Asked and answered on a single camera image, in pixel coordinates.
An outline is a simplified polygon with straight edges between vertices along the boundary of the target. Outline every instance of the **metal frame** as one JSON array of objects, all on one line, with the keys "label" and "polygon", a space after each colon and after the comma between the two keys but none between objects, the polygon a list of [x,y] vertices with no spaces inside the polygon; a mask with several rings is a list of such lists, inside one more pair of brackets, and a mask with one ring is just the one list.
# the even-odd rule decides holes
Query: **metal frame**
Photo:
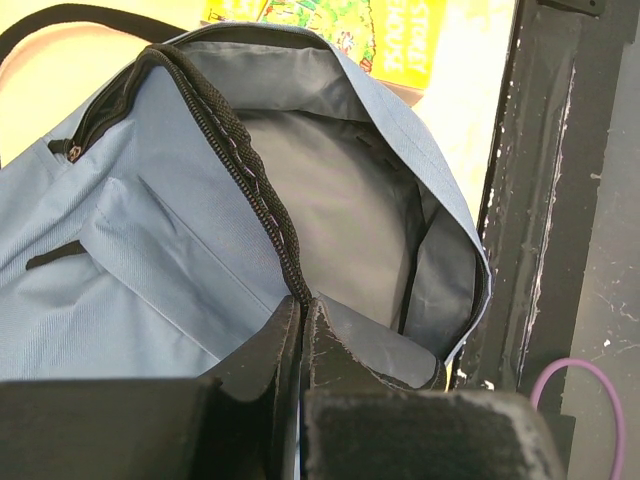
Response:
[{"label": "metal frame", "polygon": [[[568,356],[589,250],[623,48],[640,2],[600,17],[521,0],[479,231],[495,294],[454,364],[454,386],[528,394]],[[564,376],[541,408],[559,412]]]}]

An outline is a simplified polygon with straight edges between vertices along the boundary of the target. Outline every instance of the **pink cable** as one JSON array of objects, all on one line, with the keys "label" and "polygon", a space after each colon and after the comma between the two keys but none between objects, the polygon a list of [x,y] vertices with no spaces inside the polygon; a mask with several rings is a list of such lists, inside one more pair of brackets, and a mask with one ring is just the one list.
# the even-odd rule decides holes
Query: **pink cable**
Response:
[{"label": "pink cable", "polygon": [[536,380],[536,383],[533,386],[533,391],[531,392],[531,404],[533,405],[533,408],[536,410],[538,409],[540,396],[542,395],[542,390],[544,390],[545,385],[554,373],[564,367],[580,367],[585,370],[589,370],[598,378],[598,380],[600,380],[609,395],[611,405],[613,406],[613,415],[616,424],[616,446],[614,450],[613,467],[611,468],[611,476],[609,478],[610,480],[620,480],[622,465],[624,464],[625,450],[627,447],[627,430],[624,424],[624,414],[622,412],[620,397],[611,383],[611,380],[609,380],[602,370],[594,364],[578,358],[562,358],[560,360],[556,360],[549,364],[547,368],[542,371],[538,380]]}]

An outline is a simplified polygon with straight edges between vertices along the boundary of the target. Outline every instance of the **open bag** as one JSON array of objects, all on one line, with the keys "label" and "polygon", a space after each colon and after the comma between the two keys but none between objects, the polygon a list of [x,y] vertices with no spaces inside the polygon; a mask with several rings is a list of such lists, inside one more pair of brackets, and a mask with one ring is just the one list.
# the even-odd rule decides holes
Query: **open bag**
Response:
[{"label": "open bag", "polygon": [[201,375],[280,305],[283,331],[324,328],[372,377],[443,387],[490,276],[416,115],[282,26],[67,5],[0,60],[80,20],[152,43],[0,171],[0,379]]}]

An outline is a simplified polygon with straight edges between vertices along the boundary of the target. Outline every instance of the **bag handle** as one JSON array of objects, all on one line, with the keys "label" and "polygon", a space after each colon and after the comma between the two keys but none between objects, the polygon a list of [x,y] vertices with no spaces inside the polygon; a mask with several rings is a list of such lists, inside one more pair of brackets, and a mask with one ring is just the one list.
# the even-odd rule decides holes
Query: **bag handle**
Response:
[{"label": "bag handle", "polygon": [[153,18],[113,8],[65,3],[24,17],[0,34],[0,66],[11,51],[32,33],[60,23],[91,22],[134,35],[149,43],[163,43],[186,32]]}]

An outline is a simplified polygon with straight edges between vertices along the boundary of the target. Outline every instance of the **yellow book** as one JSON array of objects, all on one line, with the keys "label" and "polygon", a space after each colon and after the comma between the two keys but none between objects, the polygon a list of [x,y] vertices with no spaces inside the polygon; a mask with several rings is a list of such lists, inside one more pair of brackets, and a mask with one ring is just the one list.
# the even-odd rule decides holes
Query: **yellow book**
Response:
[{"label": "yellow book", "polygon": [[320,34],[378,80],[429,85],[446,0],[268,0],[260,21]]},{"label": "yellow book", "polygon": [[204,23],[224,22],[255,22],[267,0],[207,0],[202,21]]}]

